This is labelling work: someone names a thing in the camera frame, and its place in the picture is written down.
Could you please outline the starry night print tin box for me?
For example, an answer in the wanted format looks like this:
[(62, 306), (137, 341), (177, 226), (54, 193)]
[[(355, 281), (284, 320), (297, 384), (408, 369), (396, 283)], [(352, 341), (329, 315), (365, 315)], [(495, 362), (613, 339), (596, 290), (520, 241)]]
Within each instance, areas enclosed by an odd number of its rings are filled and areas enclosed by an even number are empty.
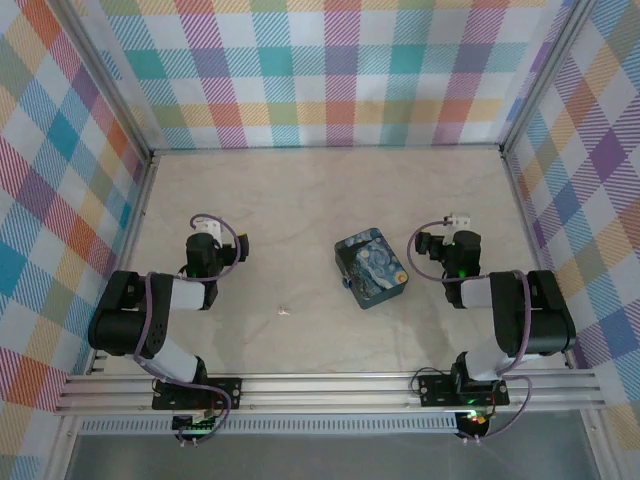
[(363, 310), (404, 292), (409, 275), (378, 228), (370, 228), (334, 244), (341, 276), (351, 279), (349, 289)]

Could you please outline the plaid cloth backdrop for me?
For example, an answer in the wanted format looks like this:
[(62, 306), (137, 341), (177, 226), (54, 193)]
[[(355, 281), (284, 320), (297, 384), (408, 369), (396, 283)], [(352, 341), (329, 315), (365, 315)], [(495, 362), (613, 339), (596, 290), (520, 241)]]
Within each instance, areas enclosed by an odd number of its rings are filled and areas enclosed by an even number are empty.
[(68, 0), (154, 149), (493, 144), (576, 0)]
[(0, 0), (0, 480), (40, 480), (142, 159), (47, 0)]
[(610, 474), (640, 480), (640, 0), (597, 0), (508, 162), (604, 395)]

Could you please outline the grey metal sheet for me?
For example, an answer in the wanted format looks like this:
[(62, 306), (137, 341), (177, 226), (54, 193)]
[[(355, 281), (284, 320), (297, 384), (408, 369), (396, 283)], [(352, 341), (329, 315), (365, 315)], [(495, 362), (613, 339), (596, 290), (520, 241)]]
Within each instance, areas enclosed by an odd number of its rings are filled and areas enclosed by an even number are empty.
[(230, 435), (181, 448), (170, 436), (83, 436), (65, 480), (601, 480), (579, 435), (522, 439)]

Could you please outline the aluminium table edge rail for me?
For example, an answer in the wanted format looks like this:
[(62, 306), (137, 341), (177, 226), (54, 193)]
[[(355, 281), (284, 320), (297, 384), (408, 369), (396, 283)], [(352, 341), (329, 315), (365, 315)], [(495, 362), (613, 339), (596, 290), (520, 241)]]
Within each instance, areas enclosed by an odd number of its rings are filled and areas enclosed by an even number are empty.
[(341, 145), (341, 146), (284, 146), (284, 147), (247, 147), (247, 148), (231, 148), (231, 149), (214, 149), (214, 148), (194, 148), (194, 149), (154, 149), (152, 151), (154, 158), (164, 156), (190, 156), (190, 155), (216, 155), (231, 153), (248, 153), (248, 152), (306, 152), (306, 151), (351, 151), (351, 150), (486, 150), (502, 152), (502, 146), (495, 143), (463, 143), (463, 144), (441, 144), (441, 145)]
[[(154, 185), (154, 181), (157, 174), (157, 168), (159, 163), (159, 156), (154, 150), (151, 151), (150, 159), (148, 160), (142, 175), (142, 184), (139, 191), (139, 196), (131, 214), (131, 220), (127, 227), (127, 232), (123, 244), (122, 252), (116, 263), (117, 270), (127, 270), (130, 267), (136, 244), (139, 238), (140, 230), (146, 216), (147, 206), (151, 191)], [(96, 350), (93, 347), (89, 350), (87, 362), (84, 366), (84, 375), (92, 375), (94, 373), (104, 372), (104, 363), (107, 358), (107, 354), (102, 350)]]
[(524, 204), (520, 195), (517, 182), (513, 178), (506, 155), (503, 152), (499, 152), (499, 154), (500, 154), (501, 163), (505, 172), (505, 176), (511, 190), (511, 195), (513, 197), (516, 209), (518, 211), (519, 220), (521, 223), (522, 230), (524, 232), (524, 236), (526, 239), (526, 244), (527, 244), (530, 256), (532, 258), (532, 261), (535, 267), (538, 270), (545, 270), (546, 266), (544, 265), (541, 252), (539, 250), (539, 246), (535, 238), (535, 233), (532, 231), (531, 225), (528, 221), (527, 212), (526, 212), (526, 209), (524, 208)]

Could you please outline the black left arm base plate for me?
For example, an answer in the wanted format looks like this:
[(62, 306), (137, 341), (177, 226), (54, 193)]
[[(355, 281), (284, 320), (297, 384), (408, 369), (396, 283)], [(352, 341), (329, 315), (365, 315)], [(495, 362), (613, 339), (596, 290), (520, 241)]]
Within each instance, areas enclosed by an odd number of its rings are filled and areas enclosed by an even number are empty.
[(239, 377), (210, 377), (207, 388), (179, 386), (158, 379), (152, 383), (153, 410), (236, 410), (240, 406), (242, 379)]

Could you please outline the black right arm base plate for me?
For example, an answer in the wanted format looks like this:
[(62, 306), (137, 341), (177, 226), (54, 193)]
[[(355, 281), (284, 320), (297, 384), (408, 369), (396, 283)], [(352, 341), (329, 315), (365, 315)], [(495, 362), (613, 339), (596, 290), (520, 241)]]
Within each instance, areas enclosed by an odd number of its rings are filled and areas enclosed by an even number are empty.
[(493, 407), (508, 406), (510, 398), (502, 380), (474, 381), (452, 375), (418, 377), (422, 407)]

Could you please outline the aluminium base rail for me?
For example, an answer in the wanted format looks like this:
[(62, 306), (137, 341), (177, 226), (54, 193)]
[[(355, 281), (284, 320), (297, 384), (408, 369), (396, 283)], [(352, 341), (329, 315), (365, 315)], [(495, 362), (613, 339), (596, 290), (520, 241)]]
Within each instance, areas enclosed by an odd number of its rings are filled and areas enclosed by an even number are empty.
[[(232, 389), (232, 413), (239, 414), (382, 414), (424, 410), (417, 380), (407, 372), (244, 374)], [(507, 377), (504, 406), (490, 400), (457, 406), (439, 399), (433, 412), (515, 412), (599, 409), (605, 400), (589, 370), (518, 370)], [(157, 404), (146, 375), (70, 377), (57, 402), (59, 415), (127, 415), (163, 413), (201, 417), (201, 408), (181, 408), (177, 401)]]

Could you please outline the aluminium corner post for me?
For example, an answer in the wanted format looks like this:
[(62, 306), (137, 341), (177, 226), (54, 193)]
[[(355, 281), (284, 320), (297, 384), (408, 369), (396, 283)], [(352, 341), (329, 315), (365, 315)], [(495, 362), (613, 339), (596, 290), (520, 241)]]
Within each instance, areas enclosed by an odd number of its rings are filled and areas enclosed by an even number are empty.
[(144, 138), (138, 122), (134, 119), (131, 110), (120, 94), (113, 76), (82, 25), (71, 1), (46, 0), (46, 2), (78, 50), (85, 68), (103, 94), (106, 102), (112, 108), (114, 115), (121, 123), (123, 131), (132, 141), (137, 153), (146, 163), (151, 162), (153, 160), (153, 150)]
[(513, 104), (512, 116), (505, 123), (504, 132), (501, 133), (498, 145), (501, 158), (505, 162), (509, 160), (517, 143), (524, 135), (535, 115), (535, 110), (556, 78), (571, 46), (597, 3), (597, 0), (567, 1), (568, 5), (560, 9), (563, 16), (558, 17), (562, 22), (555, 22), (549, 30), (553, 42), (545, 41), (538, 50), (538, 55), (532, 64), (537, 70), (524, 90), (523, 97), (518, 98)]

